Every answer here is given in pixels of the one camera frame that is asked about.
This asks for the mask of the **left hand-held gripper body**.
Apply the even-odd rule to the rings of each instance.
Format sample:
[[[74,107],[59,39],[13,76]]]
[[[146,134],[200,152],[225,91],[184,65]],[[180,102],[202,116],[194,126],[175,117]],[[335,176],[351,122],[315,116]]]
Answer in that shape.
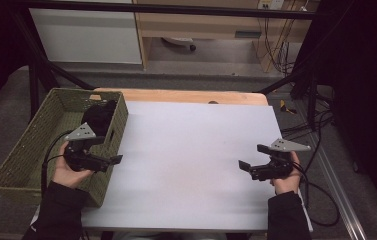
[[[106,172],[110,166],[109,159],[90,152],[92,146],[87,146],[87,140],[93,137],[97,135],[87,123],[80,125],[65,137],[68,145],[64,151],[64,158],[73,171]]]

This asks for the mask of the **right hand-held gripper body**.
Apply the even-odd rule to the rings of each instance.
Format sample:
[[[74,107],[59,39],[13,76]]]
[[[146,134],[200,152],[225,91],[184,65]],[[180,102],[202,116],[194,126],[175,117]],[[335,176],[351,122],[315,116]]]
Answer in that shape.
[[[265,181],[270,179],[282,179],[287,177],[294,168],[291,160],[291,152],[310,151],[311,147],[296,142],[276,139],[269,147],[275,151],[268,155],[270,162],[265,165],[251,166],[249,174],[253,180]]]

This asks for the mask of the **dark cloth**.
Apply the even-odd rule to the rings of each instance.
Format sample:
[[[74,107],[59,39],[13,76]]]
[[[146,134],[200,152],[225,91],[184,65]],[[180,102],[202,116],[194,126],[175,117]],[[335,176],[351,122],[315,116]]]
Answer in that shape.
[[[117,102],[115,100],[109,100],[105,105],[92,105],[84,112],[81,123],[87,123],[97,136],[105,136],[111,124],[116,105]]]

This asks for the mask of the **green woven basket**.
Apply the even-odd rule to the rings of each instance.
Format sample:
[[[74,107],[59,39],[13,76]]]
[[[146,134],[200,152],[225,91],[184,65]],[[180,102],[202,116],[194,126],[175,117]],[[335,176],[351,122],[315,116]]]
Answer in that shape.
[[[41,171],[44,158],[58,153],[62,141],[59,134],[82,124],[84,112],[93,105],[106,105],[114,100],[111,124],[100,145],[90,152],[106,159],[118,154],[128,109],[124,95],[113,91],[82,89],[52,89],[20,140],[0,166],[0,195],[21,204],[38,205],[41,202]]]

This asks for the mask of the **person's right hand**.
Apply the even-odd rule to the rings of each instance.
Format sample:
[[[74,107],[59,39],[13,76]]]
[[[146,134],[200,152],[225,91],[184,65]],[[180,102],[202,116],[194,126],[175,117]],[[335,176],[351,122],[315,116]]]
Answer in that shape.
[[[301,179],[301,172],[298,170],[300,166],[300,161],[295,152],[291,152],[291,160],[295,165],[295,168],[291,171],[291,173],[282,179],[271,179],[270,184],[274,187],[275,194],[280,195],[283,193],[294,192],[295,194],[298,193],[300,179]]]

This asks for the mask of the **person's left hand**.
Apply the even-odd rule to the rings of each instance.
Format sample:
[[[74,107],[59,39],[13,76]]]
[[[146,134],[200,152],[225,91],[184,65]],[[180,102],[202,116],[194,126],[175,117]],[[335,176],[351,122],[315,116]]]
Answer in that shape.
[[[65,187],[76,189],[79,184],[93,174],[92,170],[73,171],[63,157],[68,142],[64,142],[59,150],[59,157],[55,162],[52,181]]]

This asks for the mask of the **yellow and black tool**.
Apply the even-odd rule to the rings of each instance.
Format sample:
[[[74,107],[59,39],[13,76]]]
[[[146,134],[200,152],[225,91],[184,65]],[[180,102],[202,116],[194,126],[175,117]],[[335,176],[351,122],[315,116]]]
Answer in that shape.
[[[287,112],[287,113],[290,113],[290,114],[297,114],[298,113],[296,109],[288,108],[284,100],[280,100],[280,111],[281,112]]]

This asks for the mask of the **white table mat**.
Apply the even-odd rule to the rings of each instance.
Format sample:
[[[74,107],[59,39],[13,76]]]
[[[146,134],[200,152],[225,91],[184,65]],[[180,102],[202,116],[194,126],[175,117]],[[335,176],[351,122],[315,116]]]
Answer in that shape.
[[[104,202],[87,230],[258,232],[267,228],[268,182],[238,163],[268,163],[260,144],[280,138],[270,106],[130,101]]]

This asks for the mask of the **wooden table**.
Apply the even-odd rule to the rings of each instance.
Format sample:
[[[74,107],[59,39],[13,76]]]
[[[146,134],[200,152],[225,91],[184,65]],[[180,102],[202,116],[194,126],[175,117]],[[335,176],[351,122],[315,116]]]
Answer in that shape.
[[[236,91],[190,91],[164,89],[96,88],[95,92],[121,92],[128,101],[175,102],[267,106],[268,100],[260,93]]]

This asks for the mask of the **white cabinet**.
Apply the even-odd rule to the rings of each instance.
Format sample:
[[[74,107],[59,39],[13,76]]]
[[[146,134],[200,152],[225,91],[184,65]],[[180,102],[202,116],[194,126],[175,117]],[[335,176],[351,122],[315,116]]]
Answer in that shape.
[[[133,13],[31,9],[50,61],[140,64]]]

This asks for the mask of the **office chair base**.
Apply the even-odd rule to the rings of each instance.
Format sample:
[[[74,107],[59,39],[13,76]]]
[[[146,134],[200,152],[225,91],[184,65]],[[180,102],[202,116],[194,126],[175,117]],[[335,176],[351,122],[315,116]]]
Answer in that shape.
[[[169,38],[163,37],[163,40],[174,45],[178,46],[186,46],[189,48],[190,51],[195,51],[196,46],[194,45],[194,41],[192,38]]]

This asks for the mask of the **light wooden desk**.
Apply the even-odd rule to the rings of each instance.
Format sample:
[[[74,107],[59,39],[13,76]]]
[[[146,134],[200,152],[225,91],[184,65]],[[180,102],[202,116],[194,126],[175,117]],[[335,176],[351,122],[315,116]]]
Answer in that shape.
[[[259,0],[132,0],[135,4],[188,5],[206,7],[258,8]],[[281,10],[315,12],[318,0],[284,0]],[[147,42],[153,37],[250,40],[266,73],[276,67],[277,54],[285,43],[302,43],[309,20],[268,18],[224,18],[219,16],[135,15],[141,41],[142,61],[146,62]]]

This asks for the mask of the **white power strip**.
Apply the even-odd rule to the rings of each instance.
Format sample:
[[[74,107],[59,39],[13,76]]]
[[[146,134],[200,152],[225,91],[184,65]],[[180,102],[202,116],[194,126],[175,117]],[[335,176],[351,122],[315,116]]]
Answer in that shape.
[[[264,10],[281,10],[284,0],[259,0],[258,8]]]

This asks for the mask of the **black metal frame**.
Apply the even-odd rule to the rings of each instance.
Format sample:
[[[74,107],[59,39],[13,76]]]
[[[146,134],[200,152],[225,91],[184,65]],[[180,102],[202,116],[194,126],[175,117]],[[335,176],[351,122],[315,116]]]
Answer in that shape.
[[[3,0],[4,5],[10,12],[17,29],[20,31],[27,45],[26,53],[34,66],[41,73],[36,75],[49,91],[59,88],[54,73],[64,77],[76,86],[94,90],[95,87],[78,79],[66,70],[52,63],[38,41],[39,35],[36,30],[31,30],[22,14],[28,9],[70,10],[70,11],[93,11],[93,12],[124,12],[145,14],[170,14],[192,16],[219,16],[224,18],[268,18],[268,19],[292,19],[292,20],[315,20],[325,18],[328,13],[291,11],[291,10],[252,10],[241,8],[206,7],[188,5],[163,5],[163,4],[131,4],[131,3],[106,3],[95,1],[65,1],[65,0]]]

